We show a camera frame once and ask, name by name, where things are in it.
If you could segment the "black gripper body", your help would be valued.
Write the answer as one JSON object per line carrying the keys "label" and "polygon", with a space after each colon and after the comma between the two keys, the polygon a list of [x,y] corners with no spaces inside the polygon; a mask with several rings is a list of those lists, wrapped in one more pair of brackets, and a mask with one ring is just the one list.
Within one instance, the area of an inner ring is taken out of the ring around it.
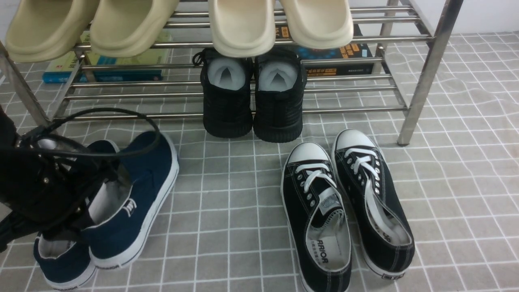
{"label": "black gripper body", "polygon": [[1,135],[3,228],[80,228],[88,205],[117,179],[119,148],[111,140],[87,146],[46,128]]}

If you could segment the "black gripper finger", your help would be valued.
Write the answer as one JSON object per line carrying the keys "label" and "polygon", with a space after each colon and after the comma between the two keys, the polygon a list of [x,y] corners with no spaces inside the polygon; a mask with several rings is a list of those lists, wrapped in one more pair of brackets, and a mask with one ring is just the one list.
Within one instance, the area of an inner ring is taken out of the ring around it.
{"label": "black gripper finger", "polygon": [[72,213],[66,220],[48,230],[42,231],[45,240],[58,241],[67,240],[73,242],[85,242],[81,232],[94,225],[89,211],[78,211]]}

